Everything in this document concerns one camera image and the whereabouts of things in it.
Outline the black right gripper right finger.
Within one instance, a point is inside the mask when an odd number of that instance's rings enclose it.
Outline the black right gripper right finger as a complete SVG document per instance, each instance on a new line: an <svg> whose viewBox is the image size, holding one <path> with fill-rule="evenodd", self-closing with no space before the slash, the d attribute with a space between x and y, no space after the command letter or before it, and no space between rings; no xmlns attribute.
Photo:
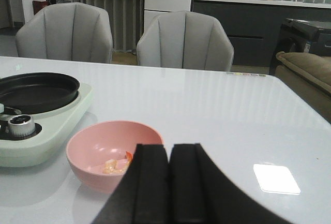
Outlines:
<svg viewBox="0 0 331 224"><path fill-rule="evenodd" d="M176 144L170 157L173 223L287 223L239 189L200 144Z"/></svg>

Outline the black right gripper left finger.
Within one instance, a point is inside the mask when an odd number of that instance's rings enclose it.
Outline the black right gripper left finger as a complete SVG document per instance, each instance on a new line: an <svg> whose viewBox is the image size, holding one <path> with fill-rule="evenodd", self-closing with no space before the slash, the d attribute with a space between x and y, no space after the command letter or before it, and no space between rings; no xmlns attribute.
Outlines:
<svg viewBox="0 0 331 224"><path fill-rule="evenodd" d="M168 223L168 158L161 144L138 144L133 161L92 223Z"/></svg>

